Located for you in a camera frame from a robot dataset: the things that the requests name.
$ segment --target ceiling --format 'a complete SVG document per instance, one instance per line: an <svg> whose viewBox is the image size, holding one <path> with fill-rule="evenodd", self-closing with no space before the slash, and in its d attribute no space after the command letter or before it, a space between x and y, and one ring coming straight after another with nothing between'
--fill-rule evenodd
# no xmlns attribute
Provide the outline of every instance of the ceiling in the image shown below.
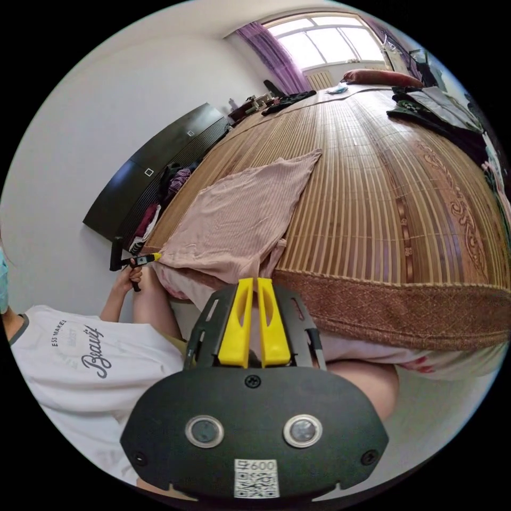
<svg viewBox="0 0 511 511"><path fill-rule="evenodd" d="M66 76L69 80L92 63L150 39L176 36L221 39L251 21L301 9L343 8L330 0L189 0L129 25L89 53Z"/></svg>

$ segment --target red pillow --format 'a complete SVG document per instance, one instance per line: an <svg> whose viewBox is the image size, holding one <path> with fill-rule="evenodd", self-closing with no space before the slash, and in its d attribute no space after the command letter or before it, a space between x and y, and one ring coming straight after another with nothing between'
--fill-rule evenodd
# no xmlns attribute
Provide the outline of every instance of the red pillow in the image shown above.
<svg viewBox="0 0 511 511"><path fill-rule="evenodd" d="M392 87L418 87L423 88L424 84L404 73L395 71L382 71L379 69L353 69L344 73L345 81L348 84L361 85L390 85Z"/></svg>

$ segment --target handheld tool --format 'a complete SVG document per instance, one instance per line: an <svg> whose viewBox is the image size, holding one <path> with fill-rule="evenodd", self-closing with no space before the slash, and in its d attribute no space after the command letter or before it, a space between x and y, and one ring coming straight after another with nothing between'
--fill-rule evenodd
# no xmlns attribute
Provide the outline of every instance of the handheld tool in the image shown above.
<svg viewBox="0 0 511 511"><path fill-rule="evenodd" d="M130 257L128 259L122 258L122 236L116 236L112 242L112 250L110 252L110 271L119 271L126 266L131 266L132 268L137 268L138 266L144 266L153 261L158 261L160 259L161 254L153 253L148 255L142 255L139 257ZM140 291L140 287L137 282L132 282L133 290L138 293Z"/></svg>
<svg viewBox="0 0 511 511"><path fill-rule="evenodd" d="M271 279L257 279L262 367L250 367L253 295L253 279L213 293L184 369L139 399L121 437L135 471L222 509L283 509L364 481L389 441L376 410L327 370L300 297Z"/></svg>

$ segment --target hand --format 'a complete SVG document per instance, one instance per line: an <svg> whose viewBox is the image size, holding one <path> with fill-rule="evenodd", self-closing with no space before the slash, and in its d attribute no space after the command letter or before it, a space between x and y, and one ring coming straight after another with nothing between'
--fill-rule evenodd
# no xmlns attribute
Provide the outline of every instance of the hand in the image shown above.
<svg viewBox="0 0 511 511"><path fill-rule="evenodd" d="M121 271L113 287L116 291L126 294L130 289L133 288L133 282L139 283L141 280L142 268L140 266L137 266L136 268L127 266L124 268L124 270Z"/></svg>

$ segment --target window frame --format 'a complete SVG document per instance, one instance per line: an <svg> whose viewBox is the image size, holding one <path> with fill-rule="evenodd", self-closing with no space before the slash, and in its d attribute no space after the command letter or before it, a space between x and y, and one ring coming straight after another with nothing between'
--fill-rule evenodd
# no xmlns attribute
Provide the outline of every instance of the window frame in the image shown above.
<svg viewBox="0 0 511 511"><path fill-rule="evenodd" d="M349 25L349 24L318 25L313 20L313 18L354 18L355 20L357 20L360 23L360 25ZM268 21L266 23L263 23L263 26L267 29L270 29L273 27L277 27L278 25L288 23L290 21L297 21L297 20L308 20L310 23L312 23L313 26L307 27L307 28L299 28L296 30L290 30L289 32L284 32L283 34L279 34L278 36L274 36L274 37L278 40L278 39L281 39L282 37L292 36L294 34L304 34L307 37L307 39L309 39L309 41L314 46L314 48L316 49L316 51L318 52L320 57L323 59L323 62L321 64L312 65L312 66L303 68L302 71L311 71L314 69L324 68L324 67L330 66L330 65L341 65L341 64L349 64L349 63L388 65L387 60L385 58L386 55L384 52L382 52L381 60L364 60L364 59L362 59L360 54L358 53L357 49L350 41L350 39L344 35L342 30L340 30L342 28L357 28L359 30L365 30L367 33L369 33L369 35L371 36L373 41L376 43L376 45L379 48L382 48L382 43L377 38L376 34L372 31L372 29L366 23L364 23L364 20L356 14L352 14L352 13L348 13L348 12L328 12L328 11L307 12L307 13L295 14L292 16L285 16L282 18L274 19L274 20ZM337 29L337 31L341 35L342 39L346 42L346 44L349 46L352 53L354 54L353 58L348 59L348 60L343 60L343 61L337 61L337 62L327 62L326 61L325 56L323 55L321 50L318 48L318 46L314 43L314 41L308 36L307 32L310 32L312 30L321 30L321 29L327 29L327 28Z"/></svg>

